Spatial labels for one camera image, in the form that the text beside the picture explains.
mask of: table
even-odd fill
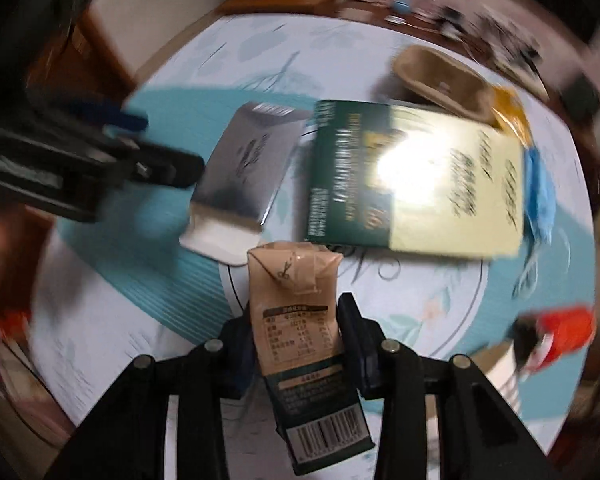
[[[333,16],[337,0],[228,0],[216,11],[219,14],[251,14],[253,12],[289,12]]]
[[[412,43],[363,23],[286,14],[223,18],[183,47],[131,99],[150,117],[148,138],[207,158],[233,111],[249,99],[310,107],[316,99],[382,100],[392,57]],[[458,54],[491,82],[505,81]],[[419,353],[448,358],[499,342],[518,312],[592,303],[594,243],[586,185],[565,124],[524,91],[525,107],[558,200],[554,242],[540,256],[538,286],[513,300],[526,246],[510,260],[466,262],[355,250],[340,267],[339,291],[352,290],[363,315]],[[267,220],[265,240],[299,235],[307,146],[298,149]],[[244,268],[187,253],[177,237],[190,193],[128,184],[107,202],[103,221],[59,223],[43,258],[34,300],[33,359],[60,405],[80,422],[130,359],[180,355],[217,333],[245,305]],[[584,352],[520,385],[522,418],[548,450],[564,421]],[[174,473],[173,413],[167,478]],[[378,407],[366,404],[378,441]],[[257,384],[223,406],[232,478],[293,478]],[[371,478],[375,451],[312,475]],[[430,474],[436,475],[432,465]]]

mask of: wooden cabinet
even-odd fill
[[[30,68],[27,85],[89,92],[119,103],[136,88],[89,11],[68,39],[61,34],[48,42]]]

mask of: black clamp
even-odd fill
[[[336,310],[350,379],[365,399],[384,398],[376,480],[426,480],[425,396],[436,397],[442,480],[554,480],[522,421],[465,355],[419,357],[386,339],[352,294]],[[240,399],[256,352],[250,315],[187,356],[135,358],[91,410],[45,480],[162,480],[167,405],[179,395],[178,478],[228,480],[219,399]]]
[[[108,136],[106,124],[126,132]],[[93,222],[109,189],[125,180],[193,186],[204,160],[142,140],[147,124],[111,102],[29,90],[0,105],[0,189],[15,202]]]

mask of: leaf print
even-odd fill
[[[248,40],[244,40],[238,48],[238,60],[241,62],[248,61],[284,43],[287,38],[283,30],[285,25],[286,23],[283,23],[273,30],[258,32]]]
[[[249,76],[237,86],[243,90],[257,90],[261,92],[278,92],[282,94],[303,94],[311,97],[320,97],[322,86],[311,76],[290,70],[300,51],[294,52],[286,60],[278,72],[264,72]]]
[[[401,328],[412,328],[420,324],[417,319],[413,319],[413,317],[406,316],[405,314],[391,314],[389,321]]]
[[[445,314],[451,310],[451,292],[448,287],[440,293],[440,307]]]
[[[227,52],[223,50],[225,46],[226,42],[219,46],[202,62],[198,67],[198,75],[207,76],[220,72],[224,59],[228,56]]]
[[[338,48],[351,48],[357,40],[363,40],[364,36],[353,29],[352,23],[335,25],[334,27],[317,27],[311,32],[316,38],[311,42],[313,48],[327,48],[336,46]]]
[[[419,324],[417,327],[408,329],[400,341],[405,346],[413,347],[418,340],[418,336],[420,335],[420,329],[422,328],[422,324]]]
[[[454,267],[454,270],[451,272],[451,277],[449,277],[449,285],[452,290],[462,282],[462,273],[465,269],[466,264],[458,264]]]
[[[251,19],[251,27],[253,27],[253,28],[267,27],[267,25],[273,25],[274,23],[279,22],[279,21],[280,21],[280,17],[275,16],[275,15],[254,16]]]
[[[278,215],[278,221],[281,224],[285,221],[288,211],[289,196],[284,189],[281,189],[276,197],[276,214]]]
[[[216,28],[216,30],[200,34],[198,40],[195,43],[196,50],[209,48],[210,46],[212,46],[218,39],[219,32],[219,28]]]

